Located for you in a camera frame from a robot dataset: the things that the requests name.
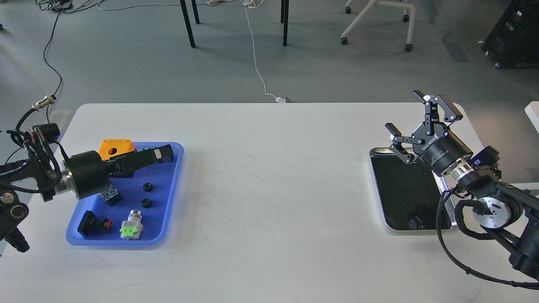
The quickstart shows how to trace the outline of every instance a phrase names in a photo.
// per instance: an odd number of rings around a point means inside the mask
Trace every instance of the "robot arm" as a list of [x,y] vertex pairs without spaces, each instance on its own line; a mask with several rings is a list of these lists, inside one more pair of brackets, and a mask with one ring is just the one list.
[[[8,133],[11,133],[17,145],[26,149],[28,158],[0,166],[0,239],[5,239],[20,252],[30,248],[17,229],[17,225],[28,216],[29,208],[20,202],[16,191],[41,194],[45,202],[66,191],[72,191],[77,199],[82,199],[107,190],[111,175],[129,174],[174,154],[168,144],[103,161],[93,150],[68,157],[60,146],[65,167],[60,170],[49,147],[51,143],[59,145],[56,141],[60,135],[58,126],[54,123],[38,125],[33,127],[33,131],[27,132],[19,131],[19,127],[18,124],[15,130]],[[35,179],[38,189],[25,189],[12,184],[26,178]]]
[[[455,207],[459,229],[476,239],[495,239],[510,252],[509,262],[514,269],[539,280],[539,199],[500,182],[499,157],[494,148],[489,146],[472,158],[472,151],[450,130],[450,125],[461,120],[462,114],[447,97],[424,95],[420,91],[413,94],[425,105],[425,121],[411,137],[402,136],[393,124],[386,123],[392,134],[390,149],[404,163],[414,163],[416,157],[421,157],[438,176],[455,178],[456,190],[473,197],[459,201]],[[439,119],[438,105],[444,110],[443,121]],[[413,154],[402,143],[412,144]],[[462,214],[466,206],[473,208],[474,219],[485,233],[466,228]],[[528,224],[520,237],[504,229],[522,214],[528,218]]]

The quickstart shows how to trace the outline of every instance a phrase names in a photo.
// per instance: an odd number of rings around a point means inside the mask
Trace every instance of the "gray floor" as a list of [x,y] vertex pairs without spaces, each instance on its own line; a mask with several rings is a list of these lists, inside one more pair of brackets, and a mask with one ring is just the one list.
[[[102,7],[144,2],[107,0]],[[414,89],[445,94],[464,107],[483,145],[500,151],[506,182],[539,181],[539,135],[524,112],[528,103],[539,100],[539,70],[497,69],[479,43],[509,0],[412,3],[418,17],[414,48],[407,53],[401,9],[376,6],[343,46],[340,35],[366,0],[353,3],[350,15],[344,13],[344,0],[292,0],[288,46],[283,47],[280,1],[265,0],[248,14],[268,92],[295,102],[414,102]],[[94,7],[61,15],[47,53],[64,78],[51,121],[65,130],[86,103],[274,102],[264,95],[254,69],[241,0],[198,9],[200,25],[194,24],[189,8],[195,49],[189,46],[179,6],[121,11]],[[5,27],[0,31],[2,130],[13,128],[31,104],[58,85],[42,57],[55,17],[32,2],[0,1]],[[423,118],[423,113],[403,114],[418,123]],[[44,120],[42,111],[25,126]],[[361,131],[350,139],[361,140]],[[0,146],[3,162],[15,145],[2,133]]]

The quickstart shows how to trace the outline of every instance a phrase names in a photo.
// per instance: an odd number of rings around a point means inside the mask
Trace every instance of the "electrical component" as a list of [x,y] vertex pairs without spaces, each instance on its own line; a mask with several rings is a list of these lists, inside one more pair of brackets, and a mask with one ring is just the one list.
[[153,186],[151,183],[145,183],[145,184],[142,186],[142,189],[143,189],[145,192],[150,192],[153,188],[154,188],[154,186]]
[[135,145],[129,139],[104,139],[98,149],[103,161],[135,150]]
[[99,220],[95,217],[95,214],[87,210],[82,219],[80,220],[77,231],[84,237],[88,236],[91,231],[99,230],[102,232],[108,232],[112,226],[112,220],[109,218]]
[[145,198],[142,200],[142,207],[149,208],[151,206],[151,200],[148,198]]
[[100,192],[98,195],[109,206],[112,206],[122,200],[122,196],[118,192],[118,188],[112,185],[112,183],[110,184],[107,190]]
[[35,110],[40,110],[44,108],[45,106],[48,106],[49,104],[54,104],[54,101],[56,100],[56,97],[54,96],[44,96],[41,101],[36,102],[34,106],[32,106]]
[[140,210],[132,210],[127,217],[127,221],[122,222],[120,228],[120,237],[126,240],[138,240],[144,226],[141,223],[142,212]]

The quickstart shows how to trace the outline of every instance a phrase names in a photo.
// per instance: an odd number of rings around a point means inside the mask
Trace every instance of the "orange plastic part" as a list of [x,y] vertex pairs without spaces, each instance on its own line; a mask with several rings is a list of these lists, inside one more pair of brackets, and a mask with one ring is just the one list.
[[104,139],[99,147],[98,154],[103,161],[110,157],[119,156],[135,150],[135,145],[129,139]]

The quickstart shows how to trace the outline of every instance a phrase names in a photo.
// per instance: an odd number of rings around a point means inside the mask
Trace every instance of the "table leg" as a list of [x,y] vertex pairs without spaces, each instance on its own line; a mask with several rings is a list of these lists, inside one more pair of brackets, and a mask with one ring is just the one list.
[[187,5],[185,0],[179,0],[180,5],[182,6],[183,19],[185,20],[185,28],[187,28],[187,35],[189,36],[189,43],[191,47],[195,47],[195,39],[193,37],[193,31],[191,30],[191,22],[189,21],[189,15],[187,14]]
[[191,0],[191,5],[193,6],[193,13],[195,14],[195,22],[197,24],[200,24],[201,21],[198,19],[198,8],[197,8],[197,2],[195,0]]
[[284,8],[285,28],[283,29],[283,34],[282,34],[282,45],[286,46],[287,39],[288,39],[288,0],[283,0],[283,1],[285,3],[285,8]]
[[281,24],[285,22],[285,0],[281,0]]

